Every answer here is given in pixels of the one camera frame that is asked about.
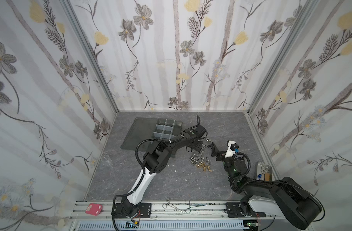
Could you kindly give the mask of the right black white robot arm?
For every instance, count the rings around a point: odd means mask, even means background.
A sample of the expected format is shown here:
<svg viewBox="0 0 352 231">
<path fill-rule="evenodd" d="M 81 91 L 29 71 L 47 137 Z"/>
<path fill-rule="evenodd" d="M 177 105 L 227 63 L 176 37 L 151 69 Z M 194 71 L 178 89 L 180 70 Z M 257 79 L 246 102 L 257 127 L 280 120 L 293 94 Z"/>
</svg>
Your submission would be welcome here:
<svg viewBox="0 0 352 231">
<path fill-rule="evenodd" d="M 292 178 L 275 181 L 249 178 L 251 161 L 248 155 L 239 151 L 236 142 L 228 141 L 226 151 L 218 150 L 214 143 L 208 147 L 211 148 L 211 156 L 223 163 L 232 191 L 244 193 L 240 208 L 242 215 L 248 216 L 253 212 L 275 215 L 285 218 L 300 230 L 324 219 L 323 204 Z"/>
</svg>

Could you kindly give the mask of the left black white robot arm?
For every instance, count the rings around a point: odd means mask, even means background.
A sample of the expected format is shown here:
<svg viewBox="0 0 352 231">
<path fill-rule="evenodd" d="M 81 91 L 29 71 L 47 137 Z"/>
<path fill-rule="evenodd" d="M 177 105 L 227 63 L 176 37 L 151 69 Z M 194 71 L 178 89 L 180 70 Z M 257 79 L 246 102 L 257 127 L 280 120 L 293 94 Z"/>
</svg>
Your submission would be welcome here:
<svg viewBox="0 0 352 231">
<path fill-rule="evenodd" d="M 206 129 L 196 125 L 184 130 L 173 139 L 151 138 L 141 141 L 135 149 L 135 157 L 140 164 L 141 172 L 128 193 L 116 195 L 113 198 L 112 217 L 131 218 L 136 216 L 148 186 L 156 174 L 165 169 L 171 155 L 183 147 L 192 151 L 200 151 L 203 147 L 202 139 L 206 137 Z"/>
</svg>

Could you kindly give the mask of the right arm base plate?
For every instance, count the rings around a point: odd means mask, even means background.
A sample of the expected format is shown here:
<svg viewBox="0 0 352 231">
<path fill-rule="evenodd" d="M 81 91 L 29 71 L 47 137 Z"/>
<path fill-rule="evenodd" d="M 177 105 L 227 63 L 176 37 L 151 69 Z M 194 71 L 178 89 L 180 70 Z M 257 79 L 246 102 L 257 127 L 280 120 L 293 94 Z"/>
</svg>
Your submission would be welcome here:
<svg viewBox="0 0 352 231">
<path fill-rule="evenodd" d="M 226 203 L 225 213 L 229 218 L 262 218 L 265 213 L 254 212 L 247 202 Z"/>
</svg>

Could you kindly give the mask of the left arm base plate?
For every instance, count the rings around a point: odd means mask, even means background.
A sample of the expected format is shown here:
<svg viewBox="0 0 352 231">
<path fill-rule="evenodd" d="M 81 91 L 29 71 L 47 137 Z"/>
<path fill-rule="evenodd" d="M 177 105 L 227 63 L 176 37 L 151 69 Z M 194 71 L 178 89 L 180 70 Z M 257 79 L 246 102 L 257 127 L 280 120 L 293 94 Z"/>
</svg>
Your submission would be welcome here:
<svg viewBox="0 0 352 231">
<path fill-rule="evenodd" d="M 150 218 L 151 211 L 151 203 L 140 203 L 135 206 L 116 203 L 112 208 L 111 215 L 113 218 L 134 218 L 138 215 L 140 218 Z"/>
</svg>

